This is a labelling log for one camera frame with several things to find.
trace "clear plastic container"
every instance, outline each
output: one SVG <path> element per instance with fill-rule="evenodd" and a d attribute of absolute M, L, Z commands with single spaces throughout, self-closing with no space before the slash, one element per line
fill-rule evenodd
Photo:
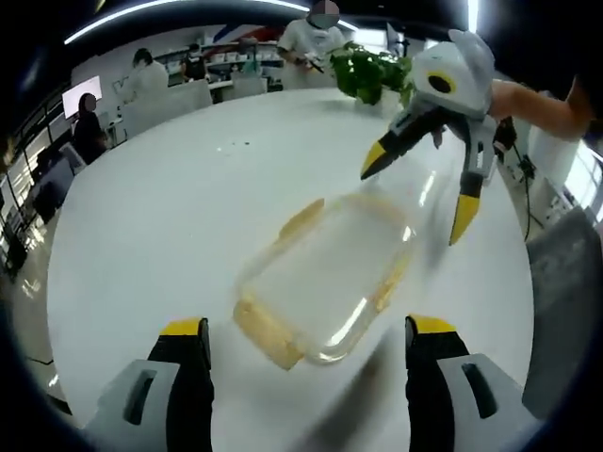
<path fill-rule="evenodd" d="M 343 359 L 388 306 L 437 187 L 434 171 L 407 158 L 355 193 L 308 205 L 241 272 L 235 322 L 283 369 Z"/>

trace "ceiling light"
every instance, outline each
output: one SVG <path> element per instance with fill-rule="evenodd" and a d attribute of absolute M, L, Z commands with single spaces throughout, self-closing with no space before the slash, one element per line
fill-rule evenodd
<path fill-rule="evenodd" d="M 117 12 L 114 12 L 113 14 L 109 14 L 108 16 L 105 16 L 104 18 L 99 19 L 98 21 L 93 22 L 90 25 L 86 25 L 84 28 L 73 33 L 69 38 L 67 38 L 64 41 L 64 44 L 65 45 L 70 44 L 73 41 L 77 40 L 78 38 L 81 38 L 82 36 L 84 36 L 89 31 L 92 31 L 93 29 L 98 28 L 99 26 L 106 24 L 107 22 L 111 22 L 112 20 L 125 16 L 127 14 L 131 14 L 133 12 L 140 11 L 141 9 L 158 7 L 160 5 L 165 5 L 167 3 L 182 2 L 182 1 L 187 1 L 187 0 L 155 0 L 154 2 L 143 3 L 142 5 L 136 5 L 135 7 L 122 9 L 121 11 L 117 11 Z"/>
<path fill-rule="evenodd" d="M 478 32 L 478 14 L 480 12 L 480 0 L 467 0 L 468 6 L 468 23 L 469 31 L 473 33 Z"/>
<path fill-rule="evenodd" d="M 286 8 L 293 8 L 293 9 L 297 9 L 299 11 L 304 11 L 304 12 L 308 12 L 310 10 L 310 8 L 308 8 L 308 7 L 303 7 L 302 5 L 297 5 L 295 3 L 282 2 L 281 0 L 250 0 L 250 1 L 260 2 L 260 3 L 272 3 L 272 5 L 278 5 L 280 7 L 286 7 Z M 340 24 L 341 26 L 345 26 L 346 28 L 348 28 L 348 30 L 358 31 L 357 26 L 349 24 L 345 21 L 339 21 L 338 24 Z"/>

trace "face mask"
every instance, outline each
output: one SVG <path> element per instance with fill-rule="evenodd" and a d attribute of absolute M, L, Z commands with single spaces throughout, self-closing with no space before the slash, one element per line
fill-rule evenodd
<path fill-rule="evenodd" d="M 337 24 L 339 18 L 333 14 L 314 14 L 310 17 L 310 21 L 318 28 L 328 30 Z"/>

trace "wall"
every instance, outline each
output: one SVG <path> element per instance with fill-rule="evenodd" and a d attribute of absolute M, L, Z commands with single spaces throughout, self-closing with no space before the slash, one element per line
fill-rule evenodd
<path fill-rule="evenodd" d="M 98 103 L 97 113 L 107 112 L 112 119 L 117 114 L 117 107 L 122 104 L 113 83 L 122 81 L 132 71 L 132 57 L 139 48 L 147 48 L 153 56 L 159 56 L 186 48 L 193 42 L 201 44 L 230 42 L 258 28 L 261 27 L 258 25 L 241 25 L 234 28 L 229 25 L 197 26 L 134 40 L 110 52 L 94 56 L 74 68 L 72 86 L 99 75 L 103 99 Z"/>

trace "floor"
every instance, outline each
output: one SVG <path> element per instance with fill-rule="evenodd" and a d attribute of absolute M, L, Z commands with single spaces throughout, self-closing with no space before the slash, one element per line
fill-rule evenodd
<path fill-rule="evenodd" d="M 525 187 L 514 181 L 504 167 L 499 167 L 499 170 L 511 194 L 522 231 L 525 233 L 528 224 Z M 81 427 L 65 412 L 68 407 L 53 361 L 46 323 L 47 268 L 58 215 L 47 225 L 37 223 L 32 231 L 30 251 L 24 267 L 11 285 L 9 302 L 14 330 L 32 376 L 49 395 L 51 405 L 57 407 L 57 413 L 72 425 Z M 529 240 L 541 231 L 542 228 L 532 221 Z"/>

